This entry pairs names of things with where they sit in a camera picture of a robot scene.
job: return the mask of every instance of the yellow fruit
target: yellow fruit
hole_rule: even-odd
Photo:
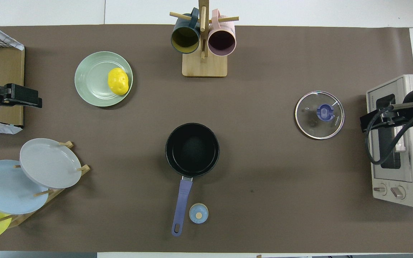
[[[124,95],[128,91],[128,76],[122,68],[114,68],[108,73],[108,86],[116,95]]]

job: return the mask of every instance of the oven knob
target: oven knob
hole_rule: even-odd
[[[375,192],[380,192],[382,195],[386,195],[386,185],[381,183],[379,187],[372,188]]]
[[[397,199],[406,198],[406,190],[403,188],[403,186],[392,187],[390,190]]]

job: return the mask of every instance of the small blue lid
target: small blue lid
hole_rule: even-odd
[[[189,210],[189,218],[196,224],[202,224],[208,219],[208,208],[199,202],[192,205]]]
[[[317,108],[317,116],[321,121],[331,121],[334,118],[334,108],[329,104],[323,104]]]

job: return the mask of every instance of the brown tablecloth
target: brown tablecloth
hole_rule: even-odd
[[[413,73],[406,28],[239,26],[226,78],[185,78],[170,25],[4,27],[26,46],[25,85],[42,109],[25,129],[0,134],[0,159],[18,160],[33,138],[74,142],[92,170],[0,236],[0,250],[152,252],[413,252],[413,208],[374,199],[359,117],[366,90]],[[74,72],[97,51],[133,69],[131,93],[98,108],[83,101]],[[294,123],[300,97],[325,90],[346,119],[334,138],[306,138]],[[221,147],[195,178],[185,218],[170,233],[181,178],[164,157],[171,131],[198,122]]]

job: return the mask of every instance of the saucepan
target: saucepan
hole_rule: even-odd
[[[178,237],[182,232],[192,178],[205,175],[216,165],[219,142],[213,131],[203,124],[183,124],[168,137],[165,155],[170,166],[182,175],[172,225],[172,235]]]

